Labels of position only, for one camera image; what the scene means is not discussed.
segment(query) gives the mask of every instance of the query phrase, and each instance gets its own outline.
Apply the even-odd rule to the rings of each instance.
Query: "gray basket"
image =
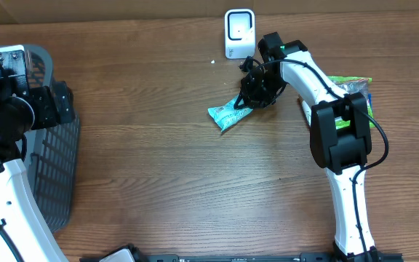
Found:
[[[28,75],[30,87],[51,87],[52,59],[38,46],[23,45],[30,52],[33,71]],[[38,208],[51,232],[67,225],[71,214],[75,183],[77,151],[79,147],[80,121],[70,124],[34,130],[27,137],[27,157],[24,164],[28,182]]]

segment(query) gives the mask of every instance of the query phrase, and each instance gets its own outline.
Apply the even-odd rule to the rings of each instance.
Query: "wooden tabletop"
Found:
[[[256,19],[257,39],[300,39],[326,74],[373,78],[391,150],[367,173],[372,235],[419,261],[419,12]],[[147,254],[332,250],[330,186],[294,89],[223,135],[207,114],[244,76],[225,58],[222,18],[0,25],[0,44],[19,43],[51,53],[82,121],[71,222],[56,234],[72,261],[126,243]],[[383,152],[376,129],[372,139],[370,162]]]

